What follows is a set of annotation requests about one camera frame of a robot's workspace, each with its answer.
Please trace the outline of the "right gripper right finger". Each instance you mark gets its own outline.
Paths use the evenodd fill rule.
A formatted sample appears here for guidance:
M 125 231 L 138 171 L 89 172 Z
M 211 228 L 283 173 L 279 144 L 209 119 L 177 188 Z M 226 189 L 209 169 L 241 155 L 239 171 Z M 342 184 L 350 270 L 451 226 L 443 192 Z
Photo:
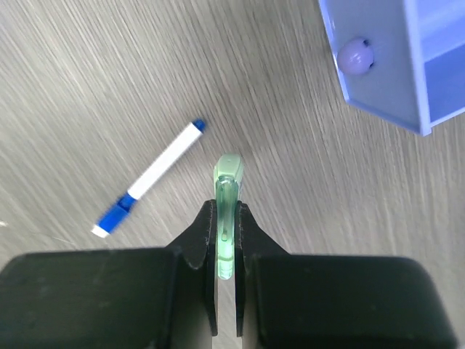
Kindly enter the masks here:
M 292 254 L 235 212 L 236 331 L 244 348 L 457 348 L 424 267 L 406 257 Z

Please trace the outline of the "light green correction tape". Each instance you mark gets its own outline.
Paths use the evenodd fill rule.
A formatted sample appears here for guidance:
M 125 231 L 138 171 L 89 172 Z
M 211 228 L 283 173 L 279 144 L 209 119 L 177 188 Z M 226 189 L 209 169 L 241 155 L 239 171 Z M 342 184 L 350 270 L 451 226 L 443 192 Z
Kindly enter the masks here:
M 235 208 L 240 198 L 244 164 L 238 154 L 224 154 L 214 167 L 217 204 L 217 275 L 228 280 L 234 272 Z

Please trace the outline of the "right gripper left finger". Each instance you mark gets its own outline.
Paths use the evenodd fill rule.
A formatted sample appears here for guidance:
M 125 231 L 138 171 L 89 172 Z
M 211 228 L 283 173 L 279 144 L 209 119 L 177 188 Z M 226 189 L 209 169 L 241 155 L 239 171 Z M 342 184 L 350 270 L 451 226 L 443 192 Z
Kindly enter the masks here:
M 3 348 L 210 348 L 217 206 L 165 247 L 22 254 L 1 271 Z

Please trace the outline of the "blue white marker pen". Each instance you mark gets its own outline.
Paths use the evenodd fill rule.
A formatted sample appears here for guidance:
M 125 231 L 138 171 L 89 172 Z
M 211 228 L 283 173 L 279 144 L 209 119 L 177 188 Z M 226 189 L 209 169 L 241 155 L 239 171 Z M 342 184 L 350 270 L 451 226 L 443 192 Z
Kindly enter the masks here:
M 203 119 L 191 121 L 133 182 L 127 191 L 101 216 L 92 227 L 91 233 L 100 238 L 106 238 L 111 235 L 130 215 L 134 205 L 203 135 L 205 128 L 206 122 Z

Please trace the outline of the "purple plastic bin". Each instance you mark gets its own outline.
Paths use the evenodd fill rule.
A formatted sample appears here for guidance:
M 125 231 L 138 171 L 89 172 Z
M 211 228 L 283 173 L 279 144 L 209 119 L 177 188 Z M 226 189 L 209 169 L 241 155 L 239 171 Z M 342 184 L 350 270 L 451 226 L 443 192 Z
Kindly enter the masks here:
M 345 101 L 420 135 L 464 112 L 463 1 L 320 1 Z

